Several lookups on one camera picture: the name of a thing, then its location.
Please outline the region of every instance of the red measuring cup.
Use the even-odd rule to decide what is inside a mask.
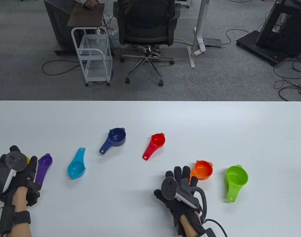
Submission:
[[[161,148],[165,144],[165,140],[165,134],[163,133],[152,135],[150,143],[143,155],[143,159],[148,160],[158,148]]]

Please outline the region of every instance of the orange measuring cup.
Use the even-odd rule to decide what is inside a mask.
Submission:
[[[213,174],[213,164],[205,160],[197,160],[194,168],[191,170],[190,177],[195,176],[199,180],[205,180]]]

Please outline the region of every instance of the wrist strap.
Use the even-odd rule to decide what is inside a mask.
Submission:
[[[29,224],[31,223],[30,212],[21,211],[21,212],[16,212],[14,214],[13,225],[22,224],[22,223],[29,223]]]

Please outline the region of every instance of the measuring cup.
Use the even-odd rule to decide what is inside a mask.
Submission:
[[[163,133],[152,135],[150,143],[143,155],[143,159],[148,160],[158,148],[161,148],[165,144],[165,141],[165,134]]]
[[[119,147],[125,143],[126,133],[124,128],[114,128],[109,131],[107,140],[99,152],[103,155],[110,147]]]
[[[79,178],[85,173],[84,154],[86,148],[79,148],[67,172],[71,178]]]
[[[194,168],[191,170],[190,177],[195,176],[199,180],[205,180],[213,174],[213,164],[205,160],[197,160]]]
[[[45,174],[48,170],[48,168],[51,166],[53,162],[53,159],[49,153],[45,154],[43,157],[41,157],[38,160],[39,166],[38,166],[38,172],[37,176],[35,178],[35,182],[42,186]]]
[[[241,188],[248,182],[248,174],[241,165],[226,170],[225,183],[228,187],[227,200],[235,202]]]

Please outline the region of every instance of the hand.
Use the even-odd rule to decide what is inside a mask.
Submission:
[[[10,151],[19,151],[19,148],[17,146],[10,147]],[[0,157],[0,162],[4,162],[6,154],[3,154]],[[16,173],[16,176],[12,178],[9,187],[7,191],[3,194],[1,194],[2,199],[4,202],[11,203],[12,198],[14,194],[16,193],[17,189],[19,187],[27,187],[27,193],[26,193],[26,199],[28,201],[28,205],[32,206],[36,203],[37,198],[40,196],[40,193],[38,192],[41,189],[41,186],[38,184],[33,183],[36,168],[37,168],[37,157],[33,156],[30,159],[29,164],[23,171],[19,171]]]
[[[189,180],[190,173],[191,173],[190,167],[184,166],[183,170],[181,171],[181,168],[179,166],[176,166],[174,168],[174,174],[172,173],[172,171],[167,171],[166,177],[173,177],[178,183],[180,183],[181,179],[183,178],[187,178]],[[196,186],[197,183],[198,183],[198,178],[193,176],[191,178],[190,186],[191,187]],[[176,198],[169,201],[165,199],[165,197],[162,194],[162,191],[159,189],[154,191],[154,195],[156,196],[157,199],[161,200],[166,205],[166,207],[170,210],[171,214],[173,215],[173,225],[176,227],[178,235],[186,236],[186,232],[180,221],[181,217],[183,218],[186,217],[189,223],[191,224],[191,226],[193,227],[193,229],[198,234],[204,231],[199,219],[199,213],[202,212],[201,206],[199,206],[199,208],[197,209],[193,209],[187,204],[185,204],[184,202],[178,201]]]

